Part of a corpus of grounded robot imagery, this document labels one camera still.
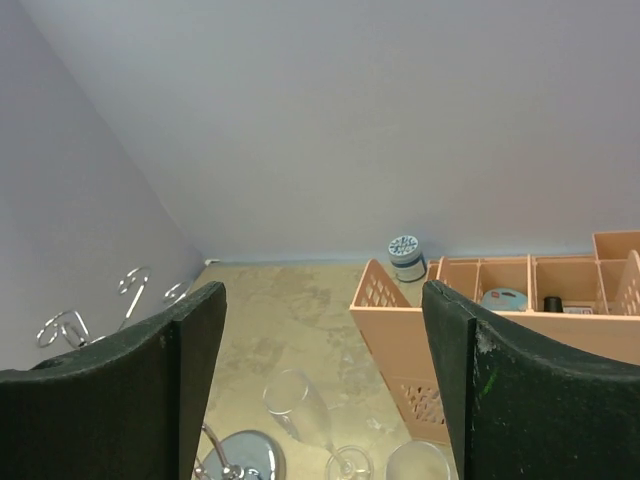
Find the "small jar blue patterned lid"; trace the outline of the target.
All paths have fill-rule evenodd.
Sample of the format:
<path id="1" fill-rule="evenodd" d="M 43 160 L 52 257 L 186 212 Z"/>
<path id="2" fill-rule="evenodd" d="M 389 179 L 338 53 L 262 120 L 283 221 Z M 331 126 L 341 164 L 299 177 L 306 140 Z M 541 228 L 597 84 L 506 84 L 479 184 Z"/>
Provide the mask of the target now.
<path id="1" fill-rule="evenodd" d="M 387 251 L 395 276 L 400 282 L 412 283 L 426 275 L 426 262 L 415 236 L 402 235 L 393 239 Z"/>

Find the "peach plastic organizer box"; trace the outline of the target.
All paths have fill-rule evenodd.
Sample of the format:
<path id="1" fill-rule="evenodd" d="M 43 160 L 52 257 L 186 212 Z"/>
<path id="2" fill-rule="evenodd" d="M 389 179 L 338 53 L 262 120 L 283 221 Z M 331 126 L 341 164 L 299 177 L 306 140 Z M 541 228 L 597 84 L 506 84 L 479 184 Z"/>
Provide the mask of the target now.
<path id="1" fill-rule="evenodd" d="M 427 264 L 473 301 L 507 287 L 528 297 L 527 310 L 506 318 L 561 343 L 629 364 L 639 361 L 639 234 L 601 232 L 590 255 L 442 257 Z M 543 311 L 557 296 L 563 313 Z M 370 260 L 350 312 L 410 436 L 446 444 L 449 435 L 422 310 L 410 304 L 384 267 Z"/>

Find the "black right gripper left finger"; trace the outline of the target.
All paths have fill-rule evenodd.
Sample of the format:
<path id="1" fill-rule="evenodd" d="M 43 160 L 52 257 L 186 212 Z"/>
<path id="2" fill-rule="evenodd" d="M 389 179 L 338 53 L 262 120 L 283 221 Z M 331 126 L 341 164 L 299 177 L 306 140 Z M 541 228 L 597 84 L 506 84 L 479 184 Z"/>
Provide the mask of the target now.
<path id="1" fill-rule="evenodd" d="M 1 373 L 4 479 L 188 479 L 227 313 L 210 282 L 120 332 Z"/>

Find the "tall clear champagne flute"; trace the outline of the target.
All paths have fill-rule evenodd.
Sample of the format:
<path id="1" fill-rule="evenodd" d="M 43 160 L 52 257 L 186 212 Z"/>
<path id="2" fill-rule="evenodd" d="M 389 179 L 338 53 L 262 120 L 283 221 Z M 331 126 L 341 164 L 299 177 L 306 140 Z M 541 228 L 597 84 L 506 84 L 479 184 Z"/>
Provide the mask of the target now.
<path id="1" fill-rule="evenodd" d="M 326 479 L 373 478 L 374 464 L 365 450 L 356 445 L 335 445 L 329 409 L 305 372 L 287 369 L 276 374 L 265 386 L 262 399 L 291 438 L 329 453 Z"/>

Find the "short clear wine glass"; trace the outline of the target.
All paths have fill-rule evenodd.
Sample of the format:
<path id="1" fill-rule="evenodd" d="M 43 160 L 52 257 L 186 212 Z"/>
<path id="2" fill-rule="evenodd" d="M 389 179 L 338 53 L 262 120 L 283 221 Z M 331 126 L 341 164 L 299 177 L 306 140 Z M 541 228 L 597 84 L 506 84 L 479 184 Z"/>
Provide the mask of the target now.
<path id="1" fill-rule="evenodd" d="M 385 468 L 386 480 L 450 480 L 451 468 L 433 444 L 410 441 L 397 447 Z"/>

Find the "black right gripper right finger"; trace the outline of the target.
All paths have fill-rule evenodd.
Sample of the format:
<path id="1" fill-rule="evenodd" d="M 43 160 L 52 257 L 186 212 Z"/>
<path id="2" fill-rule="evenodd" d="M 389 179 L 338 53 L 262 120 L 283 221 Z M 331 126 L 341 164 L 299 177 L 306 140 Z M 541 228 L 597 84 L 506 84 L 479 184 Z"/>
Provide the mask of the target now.
<path id="1" fill-rule="evenodd" d="M 493 313 L 440 281 L 422 313 L 461 479 L 636 479 L 639 368 Z"/>

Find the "black cap in organizer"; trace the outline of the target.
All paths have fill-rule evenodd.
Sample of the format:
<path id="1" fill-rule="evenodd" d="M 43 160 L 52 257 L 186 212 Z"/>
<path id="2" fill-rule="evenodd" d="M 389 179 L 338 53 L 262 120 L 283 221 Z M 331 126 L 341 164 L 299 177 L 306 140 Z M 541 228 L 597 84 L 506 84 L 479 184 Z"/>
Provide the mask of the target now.
<path id="1" fill-rule="evenodd" d="M 563 301 L 557 296 L 546 296 L 543 299 L 543 311 L 547 313 L 563 313 Z"/>

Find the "round tin in organizer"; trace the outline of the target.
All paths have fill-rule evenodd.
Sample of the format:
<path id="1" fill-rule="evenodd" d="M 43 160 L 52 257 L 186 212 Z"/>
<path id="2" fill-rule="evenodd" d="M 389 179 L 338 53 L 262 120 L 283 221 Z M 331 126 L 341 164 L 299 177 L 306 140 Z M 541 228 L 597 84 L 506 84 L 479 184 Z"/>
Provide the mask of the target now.
<path id="1" fill-rule="evenodd" d="M 483 294 L 480 305 L 493 311 L 524 312 L 527 310 L 528 297 L 510 288 L 494 288 Z"/>

